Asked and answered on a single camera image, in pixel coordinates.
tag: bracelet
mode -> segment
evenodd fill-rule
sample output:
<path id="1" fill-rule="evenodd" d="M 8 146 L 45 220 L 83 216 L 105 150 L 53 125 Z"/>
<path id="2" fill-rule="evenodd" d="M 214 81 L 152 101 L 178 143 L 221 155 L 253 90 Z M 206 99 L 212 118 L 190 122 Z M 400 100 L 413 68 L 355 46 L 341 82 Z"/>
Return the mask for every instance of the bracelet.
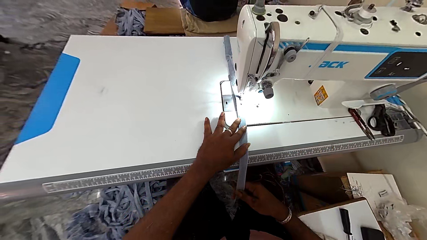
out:
<path id="1" fill-rule="evenodd" d="M 288 223 L 288 222 L 291 220 L 291 217 L 292 217 L 292 210 L 291 210 L 291 208 L 289 208 L 289 207 L 288 207 L 288 209 L 289 209 L 288 217 L 287 217 L 285 220 L 281 221 L 281 222 L 279 222 L 279 221 L 278 221 L 280 224 Z"/>

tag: brand logo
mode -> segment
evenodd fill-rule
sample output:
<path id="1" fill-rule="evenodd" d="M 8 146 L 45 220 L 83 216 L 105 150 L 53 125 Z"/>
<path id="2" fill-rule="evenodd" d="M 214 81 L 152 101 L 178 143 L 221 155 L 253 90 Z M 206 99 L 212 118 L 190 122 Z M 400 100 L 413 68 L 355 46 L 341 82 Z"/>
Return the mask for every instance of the brand logo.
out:
<path id="1" fill-rule="evenodd" d="M 328 67 L 328 68 L 343 68 L 344 64 L 347 64 L 348 61 L 323 61 L 319 67 Z"/>

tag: paper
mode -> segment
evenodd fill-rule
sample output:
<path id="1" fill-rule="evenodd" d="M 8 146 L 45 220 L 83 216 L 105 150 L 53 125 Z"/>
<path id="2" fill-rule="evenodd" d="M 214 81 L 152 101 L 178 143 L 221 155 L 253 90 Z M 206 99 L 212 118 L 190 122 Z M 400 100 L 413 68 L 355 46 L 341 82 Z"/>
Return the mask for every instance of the paper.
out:
<path id="1" fill-rule="evenodd" d="M 340 208 L 348 210 L 352 233 L 350 240 L 363 240 L 360 227 L 381 230 L 366 200 L 305 214 L 298 218 L 313 231 L 323 233 L 336 240 L 347 240 L 347 234 L 342 230 Z"/>
<path id="2" fill-rule="evenodd" d="M 395 178 L 391 174 L 347 173 L 353 197 L 365 197 L 378 219 L 379 203 L 389 197 L 402 200 Z"/>

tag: plastic bag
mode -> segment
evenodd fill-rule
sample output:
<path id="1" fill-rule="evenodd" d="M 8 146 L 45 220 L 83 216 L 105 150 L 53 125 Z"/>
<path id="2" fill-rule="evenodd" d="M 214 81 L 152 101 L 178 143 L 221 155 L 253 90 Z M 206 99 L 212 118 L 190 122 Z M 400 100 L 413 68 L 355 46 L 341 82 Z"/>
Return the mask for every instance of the plastic bag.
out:
<path id="1" fill-rule="evenodd" d="M 427 226 L 427 209 L 415 205 L 408 205 L 405 200 L 390 197 L 378 205 L 378 215 L 384 227 L 395 240 L 415 240 L 409 234 L 412 227 L 409 222 L 419 220 L 425 228 Z"/>

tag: grey fabric strip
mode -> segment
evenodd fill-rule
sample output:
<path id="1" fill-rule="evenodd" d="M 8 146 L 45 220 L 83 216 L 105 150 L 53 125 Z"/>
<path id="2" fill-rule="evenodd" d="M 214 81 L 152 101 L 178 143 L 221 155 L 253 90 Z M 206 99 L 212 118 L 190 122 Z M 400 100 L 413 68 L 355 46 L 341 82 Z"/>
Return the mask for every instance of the grey fabric strip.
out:
<path id="1" fill-rule="evenodd" d="M 116 16 L 119 36 L 145 36 L 145 11 L 119 8 Z"/>
<path id="2" fill-rule="evenodd" d="M 120 240 L 166 194 L 166 180 L 109 187 L 99 204 L 74 213 L 66 229 L 71 240 Z"/>

